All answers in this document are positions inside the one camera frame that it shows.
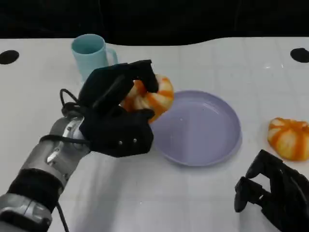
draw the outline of lavender plate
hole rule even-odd
[[[221,162],[241,145],[240,121],[235,111],[205,92],[175,93],[173,106],[151,127],[155,148],[168,159],[187,166]]]

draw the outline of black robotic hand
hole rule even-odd
[[[141,60],[94,70],[76,103],[64,104],[64,115],[77,112],[84,116],[79,129],[92,151],[124,157],[150,150],[154,136],[148,120],[154,112],[144,109],[129,113],[119,106],[137,79],[149,92],[158,91],[151,60]]]
[[[270,179],[271,192],[250,180],[259,174]],[[309,181],[270,153],[259,152],[235,191],[236,212],[251,202],[261,206],[262,213],[280,231],[309,231]]]

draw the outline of mug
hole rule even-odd
[[[114,64],[118,63],[116,52],[106,47],[104,39],[95,34],[85,34],[75,38],[71,45],[82,81],[85,82],[94,69],[109,66],[107,52],[112,54]]]

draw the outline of white table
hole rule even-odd
[[[0,65],[0,193],[5,193],[39,138],[61,117],[58,92],[76,95],[80,75],[71,39],[0,40],[20,58]],[[71,232],[272,232],[260,208],[234,212],[234,186],[266,141],[270,119],[309,120],[309,64],[292,60],[309,38],[226,38],[172,47],[111,45],[120,62],[152,59],[175,90],[198,89],[231,104],[242,124],[237,155],[208,168],[185,168],[152,150],[114,159],[84,158],[60,202]],[[287,162],[309,177],[309,163]],[[269,189],[266,178],[256,181]],[[51,232],[64,231],[57,211]]]

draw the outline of mini pumpkin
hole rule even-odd
[[[269,124],[267,139],[285,159],[303,161],[309,158],[309,124],[305,121],[275,118]]]
[[[157,93],[147,92],[140,80],[134,81],[134,86],[122,101],[121,106],[131,112],[139,109],[152,109],[154,117],[149,122],[155,121],[161,114],[167,111],[174,100],[174,89],[166,76],[155,75],[159,90]]]

